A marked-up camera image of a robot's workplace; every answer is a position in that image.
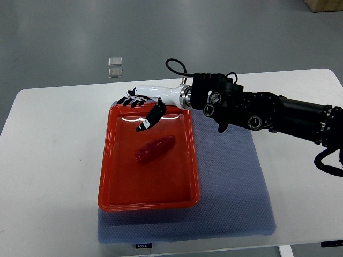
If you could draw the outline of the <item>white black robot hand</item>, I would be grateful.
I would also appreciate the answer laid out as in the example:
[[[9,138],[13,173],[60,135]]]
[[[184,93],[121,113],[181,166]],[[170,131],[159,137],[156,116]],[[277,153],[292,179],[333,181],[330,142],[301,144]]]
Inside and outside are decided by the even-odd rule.
[[[138,86],[134,90],[127,91],[117,104],[129,105],[134,108],[136,105],[142,106],[150,99],[157,102],[148,112],[142,123],[136,127],[136,132],[144,131],[154,127],[167,111],[167,105],[178,107],[182,110],[191,110],[191,90],[190,85],[179,85],[176,88],[159,86]],[[146,97],[135,99],[135,96]]]

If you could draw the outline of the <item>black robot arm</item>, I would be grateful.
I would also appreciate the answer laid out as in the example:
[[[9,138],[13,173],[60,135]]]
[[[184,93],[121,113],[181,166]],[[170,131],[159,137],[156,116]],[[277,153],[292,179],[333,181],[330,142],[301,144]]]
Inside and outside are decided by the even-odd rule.
[[[144,131],[155,126],[166,113],[167,106],[181,110],[201,110],[224,132],[233,124],[252,131],[267,129],[322,145],[325,149],[314,159],[317,169],[341,177],[342,168],[326,165],[324,158],[339,153],[342,160],[342,108],[319,105],[277,96],[270,92],[247,92],[237,83],[234,72],[179,72],[181,84],[174,88],[137,86],[118,100],[118,104],[142,106],[147,101],[155,105],[136,128]]]

